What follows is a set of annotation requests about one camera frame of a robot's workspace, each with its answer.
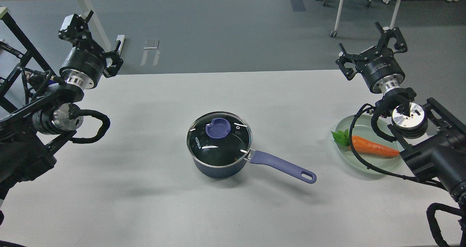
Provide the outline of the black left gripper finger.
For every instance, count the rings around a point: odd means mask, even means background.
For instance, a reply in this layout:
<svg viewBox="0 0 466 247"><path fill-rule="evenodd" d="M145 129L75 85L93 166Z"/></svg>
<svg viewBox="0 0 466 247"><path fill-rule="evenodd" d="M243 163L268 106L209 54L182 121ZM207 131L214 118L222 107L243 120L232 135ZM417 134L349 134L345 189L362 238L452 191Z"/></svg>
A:
<svg viewBox="0 0 466 247"><path fill-rule="evenodd" d="M105 64L103 70L103 76L105 76L105 78L115 77L124 63L117 50L100 53L99 58Z"/></svg>
<svg viewBox="0 0 466 247"><path fill-rule="evenodd" d="M59 30L58 37L61 40L70 42L73 47L84 50L94 51L95 40L92 38L88 23L93 16L93 11L83 18L76 13L65 17L63 24Z"/></svg>

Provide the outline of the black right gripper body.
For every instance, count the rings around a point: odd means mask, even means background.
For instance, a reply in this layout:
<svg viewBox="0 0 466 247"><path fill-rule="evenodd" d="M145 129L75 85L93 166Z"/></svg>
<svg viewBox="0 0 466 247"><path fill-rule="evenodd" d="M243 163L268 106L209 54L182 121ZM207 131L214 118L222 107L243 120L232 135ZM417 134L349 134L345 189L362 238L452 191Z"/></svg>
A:
<svg viewBox="0 0 466 247"><path fill-rule="evenodd" d="M398 87L406 77L394 55L378 55L359 61L359 71L373 94L385 94Z"/></svg>

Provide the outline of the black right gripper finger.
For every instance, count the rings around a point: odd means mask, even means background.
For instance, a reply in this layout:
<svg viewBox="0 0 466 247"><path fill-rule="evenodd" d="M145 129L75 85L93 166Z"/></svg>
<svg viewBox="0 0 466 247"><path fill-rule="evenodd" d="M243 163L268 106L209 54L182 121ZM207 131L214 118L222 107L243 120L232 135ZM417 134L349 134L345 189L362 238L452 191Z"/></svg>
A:
<svg viewBox="0 0 466 247"><path fill-rule="evenodd" d="M368 62L368 57L364 55L358 54L348 54L348 52L344 49L342 43L339 43L339 48L341 53L339 54L339 58L335 61L338 69L343 73L343 76L350 81L356 76L357 73L360 73L362 69L358 69L358 64L363 62ZM351 63L355 66L355 68L346 67L346 63Z"/></svg>
<svg viewBox="0 0 466 247"><path fill-rule="evenodd" d="M384 29L379 22L375 23L380 32L380 39L375 46L375 57L394 57L396 54L406 53L408 46L398 27Z"/></svg>

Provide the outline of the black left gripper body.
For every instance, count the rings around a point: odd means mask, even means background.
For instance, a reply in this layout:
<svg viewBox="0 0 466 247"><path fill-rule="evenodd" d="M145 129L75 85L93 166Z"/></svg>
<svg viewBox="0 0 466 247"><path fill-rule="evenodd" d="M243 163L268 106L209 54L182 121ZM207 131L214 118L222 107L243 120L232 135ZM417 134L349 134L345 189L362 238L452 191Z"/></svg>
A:
<svg viewBox="0 0 466 247"><path fill-rule="evenodd" d="M66 83L84 89L96 88L106 67L106 61L88 51L73 47L60 68Z"/></svg>

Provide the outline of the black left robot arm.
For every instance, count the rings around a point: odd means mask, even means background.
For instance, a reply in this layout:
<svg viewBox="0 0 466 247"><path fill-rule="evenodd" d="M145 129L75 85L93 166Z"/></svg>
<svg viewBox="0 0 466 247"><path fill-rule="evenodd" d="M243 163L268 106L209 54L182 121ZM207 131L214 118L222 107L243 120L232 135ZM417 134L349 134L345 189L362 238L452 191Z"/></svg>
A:
<svg viewBox="0 0 466 247"><path fill-rule="evenodd" d="M1 20L16 36L25 53L1 43L1 49L19 62L1 79L1 201L20 182L33 181L56 164L55 153L68 141L93 144L110 127L110 119L99 111L80 109L77 102L86 89L96 88L100 78L114 77L123 65L118 40L114 50L105 51L93 38L87 16L67 16L58 36L72 44L59 73L19 28L8 10Z"/></svg>

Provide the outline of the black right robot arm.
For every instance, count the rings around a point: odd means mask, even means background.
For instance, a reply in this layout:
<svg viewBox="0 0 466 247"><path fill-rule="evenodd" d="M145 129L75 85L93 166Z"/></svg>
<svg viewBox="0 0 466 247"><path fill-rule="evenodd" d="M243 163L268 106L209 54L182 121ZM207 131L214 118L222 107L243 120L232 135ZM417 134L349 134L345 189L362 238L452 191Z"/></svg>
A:
<svg viewBox="0 0 466 247"><path fill-rule="evenodd" d="M459 216L462 236L459 246L465 246L465 205L466 205L466 127L436 99L429 98L420 105L415 102L416 93L412 88L402 88L406 75L395 60L395 54L405 53L406 41L398 27L376 27L380 39L359 54L349 54L340 43L341 52L336 65L347 80L361 74L373 94L382 94L376 104L364 104L354 115L346 130L332 133L336 144L348 147L366 169L383 175L409 180L445 190L458 204L432 203L426 216L432 237L440 247L447 247L436 212ZM354 135L357 120L364 114L371 114L371 129L380 138L398 142L401 151L389 151L388 147L375 144ZM362 154L378 156L400 156L412 172L412 176L392 173L376 167L363 159Z"/></svg>

